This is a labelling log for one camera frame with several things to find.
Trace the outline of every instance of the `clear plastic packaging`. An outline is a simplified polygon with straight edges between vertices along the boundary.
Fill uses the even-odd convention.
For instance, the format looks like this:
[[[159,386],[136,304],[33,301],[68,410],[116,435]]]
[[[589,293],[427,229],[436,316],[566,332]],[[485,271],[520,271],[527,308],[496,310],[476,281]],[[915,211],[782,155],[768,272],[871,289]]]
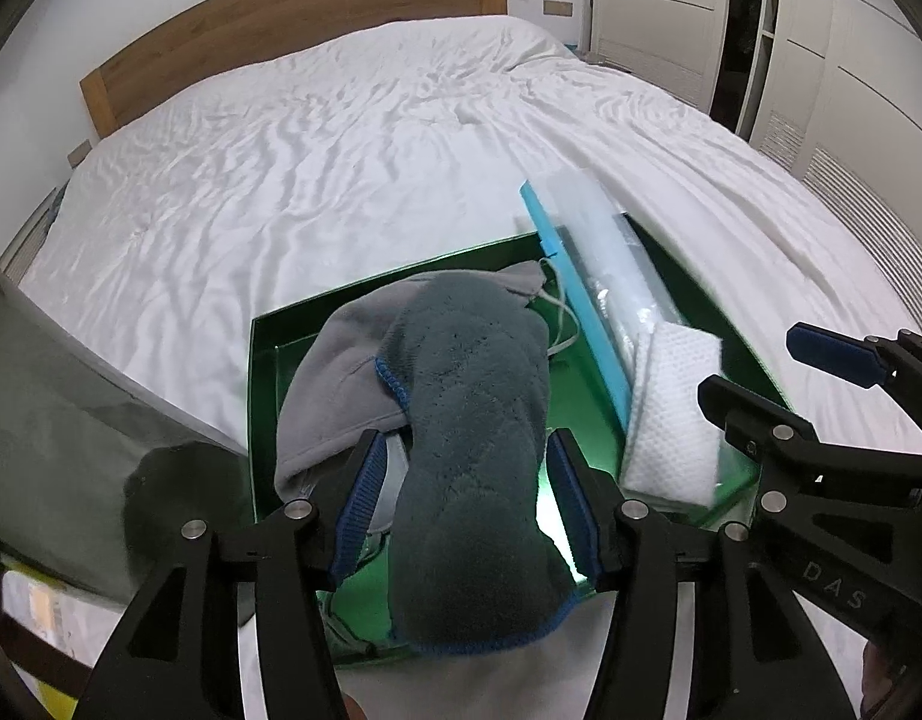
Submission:
[[[560,170],[532,184],[634,381],[637,339],[658,322],[683,323],[674,301],[623,209],[589,170]]]

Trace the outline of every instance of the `gray towel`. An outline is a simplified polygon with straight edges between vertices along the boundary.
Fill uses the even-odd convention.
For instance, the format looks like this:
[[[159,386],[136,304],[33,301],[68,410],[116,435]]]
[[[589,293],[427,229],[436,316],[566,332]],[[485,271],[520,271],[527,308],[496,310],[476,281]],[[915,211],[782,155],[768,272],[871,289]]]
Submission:
[[[546,635],[575,584],[535,517],[544,319],[483,278],[439,274],[397,317],[376,370],[414,434],[388,553],[396,637],[474,654]]]
[[[439,272],[465,272],[501,285],[520,306],[544,286],[544,271],[536,262],[498,272],[429,271],[335,311],[301,360],[277,420],[275,491],[282,501],[306,491],[316,478],[309,469],[353,447],[362,431],[387,433],[407,424],[405,412],[378,381],[375,355],[399,312]]]

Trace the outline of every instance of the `green box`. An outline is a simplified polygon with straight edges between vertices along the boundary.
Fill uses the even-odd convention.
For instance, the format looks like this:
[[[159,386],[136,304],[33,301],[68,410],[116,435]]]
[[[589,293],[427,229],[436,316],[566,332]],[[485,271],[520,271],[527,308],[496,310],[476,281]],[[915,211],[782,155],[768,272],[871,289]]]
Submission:
[[[637,225],[635,229],[685,322],[722,339],[722,367],[725,376],[786,406],[770,376],[765,373],[731,322],[676,261],[645,231]],[[538,260],[543,256],[541,242],[537,235],[531,233],[391,271],[257,317],[252,325],[248,373],[248,447],[258,517],[266,517],[282,504],[274,491],[277,415],[295,370],[330,314],[378,287],[423,271],[499,271],[506,266],[525,260]],[[538,300],[533,308],[544,314],[551,324],[550,319],[556,312],[553,306]],[[570,428],[592,466],[613,475],[618,474],[624,452],[624,435],[583,337],[551,361],[550,387],[547,426],[551,429]],[[737,454],[727,463],[722,461],[714,509],[711,512],[694,512],[690,519],[704,522],[717,517],[732,506],[755,480],[757,466],[747,458]],[[540,476],[538,517],[541,528],[549,533],[565,553],[568,562],[571,562],[544,467]],[[354,632],[355,637],[372,642],[361,658],[349,653],[348,659],[371,659],[383,650],[383,642],[390,628],[386,601],[386,557],[386,552],[382,550],[376,560],[347,579],[330,599],[333,614]],[[336,659],[344,661],[346,658],[342,654]]]

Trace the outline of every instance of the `wooden headboard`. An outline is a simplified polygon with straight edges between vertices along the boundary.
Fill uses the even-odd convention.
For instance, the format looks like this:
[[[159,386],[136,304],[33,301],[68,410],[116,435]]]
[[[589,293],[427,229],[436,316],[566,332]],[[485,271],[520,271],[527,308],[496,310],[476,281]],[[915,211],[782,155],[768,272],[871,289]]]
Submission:
[[[393,20],[507,13],[507,0],[207,0],[139,37],[80,83],[102,138],[224,71]]]

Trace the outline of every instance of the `wrinkled sheet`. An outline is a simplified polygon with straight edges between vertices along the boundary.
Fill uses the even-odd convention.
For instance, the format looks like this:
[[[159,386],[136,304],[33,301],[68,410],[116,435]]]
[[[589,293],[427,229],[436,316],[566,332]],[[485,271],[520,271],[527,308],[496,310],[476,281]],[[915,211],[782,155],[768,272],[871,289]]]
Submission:
[[[520,184],[565,166],[634,197],[626,210],[822,440],[922,452],[881,391],[786,355],[794,322],[917,329],[858,241],[707,116],[508,17],[392,23],[185,90],[75,171],[22,288],[243,445],[252,317],[523,231]],[[525,650],[346,672],[344,684],[372,720],[580,717],[609,613],[597,599]],[[819,627],[857,697],[861,642]]]

